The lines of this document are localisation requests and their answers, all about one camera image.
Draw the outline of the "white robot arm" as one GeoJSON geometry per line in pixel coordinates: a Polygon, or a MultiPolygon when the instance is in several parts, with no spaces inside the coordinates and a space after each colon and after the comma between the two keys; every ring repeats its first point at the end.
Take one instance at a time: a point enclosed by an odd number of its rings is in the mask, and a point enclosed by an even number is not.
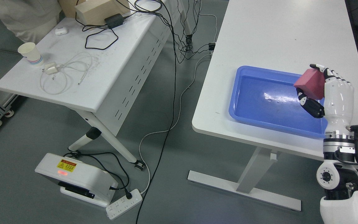
{"type": "Polygon", "coordinates": [[[351,134],[328,134],[323,141],[324,161],[316,179],[324,188],[320,214],[325,224],[358,224],[358,129],[351,134]]]}

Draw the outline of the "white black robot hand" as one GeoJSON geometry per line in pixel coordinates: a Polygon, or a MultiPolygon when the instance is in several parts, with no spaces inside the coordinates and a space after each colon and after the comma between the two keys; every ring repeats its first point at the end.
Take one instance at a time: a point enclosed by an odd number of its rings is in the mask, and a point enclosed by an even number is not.
{"type": "Polygon", "coordinates": [[[320,70],[324,74],[324,98],[309,98],[302,89],[296,88],[301,107],[314,118],[327,120],[325,135],[350,136],[354,103],[353,85],[324,65],[310,64],[310,68],[320,70]]]}

